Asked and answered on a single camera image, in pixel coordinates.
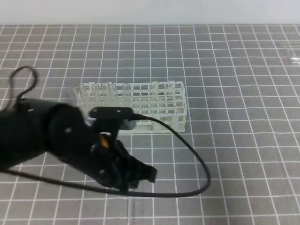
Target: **black cable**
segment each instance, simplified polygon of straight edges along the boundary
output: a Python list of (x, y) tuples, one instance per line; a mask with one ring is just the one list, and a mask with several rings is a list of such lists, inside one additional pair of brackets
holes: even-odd
[[(13, 80), (15, 74), (17, 74), (20, 70), (22, 70), (24, 68), (29, 68), (32, 71), (32, 74), (34, 75), (35, 80), (34, 80), (34, 83), (32, 84), (32, 86), (29, 89), (21, 92), (17, 96), (17, 99), (16, 99), (17, 103), (18, 102), (20, 103), (22, 96), (24, 94), (28, 93), (29, 91), (31, 91), (35, 87), (35, 85), (37, 84), (37, 81), (38, 81), (38, 75), (37, 75), (37, 72), (35, 71), (35, 69), (33, 69), (32, 67), (21, 67), (21, 68), (18, 68), (15, 72), (13, 72), (11, 74), (10, 88), (14, 87), (12, 80)], [(3, 168), (0, 168), (0, 172), (25, 177), (25, 178), (31, 179), (31, 180), (42, 181), (42, 182), (46, 182), (46, 183), (49, 183), (49, 184), (65, 186), (65, 187), (68, 187), (68, 188), (75, 188), (75, 189), (93, 191), (93, 192), (98, 192), (98, 193), (106, 193), (106, 194), (111, 194), (111, 195), (123, 195), (123, 196), (133, 196), (133, 197), (154, 197), (154, 198), (189, 197), (189, 196), (194, 196), (194, 195), (198, 195), (198, 194), (202, 193), (203, 191), (205, 191), (210, 186), (210, 182), (211, 182), (210, 180), (211, 179), (210, 179), (210, 172), (209, 172), (209, 169), (208, 169), (207, 165), (202, 160), (202, 158), (199, 156), (199, 154), (192, 148), (192, 146), (186, 140), (183, 139), (182, 136), (180, 136), (169, 125), (167, 125), (167, 124), (163, 123), (162, 121), (157, 120), (155, 118), (147, 117), (147, 116), (140, 115), (140, 114), (134, 114), (133, 119), (134, 120), (151, 120), (153, 122), (159, 123), (160, 125), (164, 126), (168, 130), (170, 130), (176, 137), (178, 137), (188, 147), (188, 149), (195, 155), (195, 157), (198, 159), (198, 161), (201, 163), (201, 165), (204, 169), (204, 172), (206, 174), (206, 177), (207, 177), (206, 184), (198, 190), (190, 191), (190, 192), (183, 192), (183, 193), (151, 193), (151, 192), (136, 192), (136, 191), (128, 191), (127, 192), (127, 191), (118, 191), (118, 190), (114, 190), (114, 189), (105, 189), (105, 188), (100, 188), (100, 187), (93, 187), (93, 186), (89, 186), (89, 185), (81, 185), (81, 184), (77, 184), (77, 183), (64, 182), (64, 181), (61, 181), (61, 180), (54, 180), (54, 179), (50, 179), (50, 178), (47, 178), (47, 177), (40, 177), (40, 176), (36, 176), (36, 175), (33, 175), (33, 174), (25, 173), (25, 172), (19, 172), (19, 171), (8, 170), (8, 169), (3, 169)]]
[(11, 106), (11, 104), (13, 102), (14, 93), (15, 93), (14, 77), (17, 75), (17, 73), (19, 73), (23, 69), (29, 69), (29, 71), (32, 72), (34, 80), (33, 80), (32, 85), (28, 89), (22, 91), (20, 94), (17, 95), (17, 97), (16, 97), (16, 104), (17, 105), (19, 105), (21, 103), (23, 95), (25, 95), (26, 93), (28, 93), (31, 90), (33, 90), (35, 88), (35, 86), (37, 85), (37, 83), (38, 83), (38, 73), (37, 73), (37, 71), (33, 67), (23, 66), (23, 67), (20, 67), (20, 68), (16, 69), (14, 72), (12, 72), (12, 74), (9, 77), (9, 88), (8, 88), (9, 97), (8, 97), (8, 103), (4, 107), (3, 110), (9, 109), (9, 107)]

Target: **table surface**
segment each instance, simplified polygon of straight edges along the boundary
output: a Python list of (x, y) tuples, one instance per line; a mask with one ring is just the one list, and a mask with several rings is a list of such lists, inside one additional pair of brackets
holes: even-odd
[[(296, 25), (1, 26), (0, 96), (17, 67), (40, 72), (30, 97), (70, 102), (83, 82), (183, 81), (184, 138), (208, 164), (201, 196), (135, 199), (139, 225), (296, 225), (300, 223), (300, 67), (280, 43), (300, 40)], [(17, 92), (30, 83), (22, 72)], [(157, 182), (140, 190), (198, 188), (201, 167), (170, 134), (120, 135), (134, 156), (153, 164)], [(47, 154), (17, 169), (97, 185)], [(0, 175), (6, 225), (124, 225), (125, 197), (101, 195)]]

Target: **test tube rack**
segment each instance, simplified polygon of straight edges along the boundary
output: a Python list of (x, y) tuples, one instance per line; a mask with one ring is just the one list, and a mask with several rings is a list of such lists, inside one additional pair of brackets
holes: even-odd
[[(154, 117), (177, 132), (184, 132), (187, 102), (183, 82), (152, 83), (82, 83), (69, 88), (74, 103), (87, 120), (88, 112), (97, 106), (131, 107), (135, 113)], [(123, 133), (169, 133), (165, 127), (148, 120), (137, 121), (136, 127)]]

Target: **screw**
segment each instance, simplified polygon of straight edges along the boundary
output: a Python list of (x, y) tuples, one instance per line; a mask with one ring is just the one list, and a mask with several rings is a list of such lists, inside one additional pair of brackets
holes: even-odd
[(72, 132), (72, 128), (68, 127), (68, 128), (65, 129), (65, 133), (68, 134), (68, 133), (71, 133), (71, 132)]

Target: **grid mat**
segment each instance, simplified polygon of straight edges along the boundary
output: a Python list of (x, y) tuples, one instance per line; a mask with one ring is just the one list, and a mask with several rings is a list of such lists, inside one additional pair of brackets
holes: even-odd
[[(296, 25), (1, 26), (0, 96), (7, 77), (33, 65), (35, 98), (70, 102), (67, 87), (88, 82), (182, 81), (183, 134), (207, 162), (212, 185), (200, 197), (137, 198), (136, 224), (300, 224), (300, 67), (284, 41)], [(17, 92), (30, 82), (16, 80)], [(169, 134), (120, 135), (131, 153), (154, 165), (156, 184), (143, 191), (188, 191), (205, 181), (194, 157)], [(42, 155), (16, 169), (96, 185)], [(127, 198), (74, 191), (0, 175), (0, 222), (6, 225), (123, 225)]]

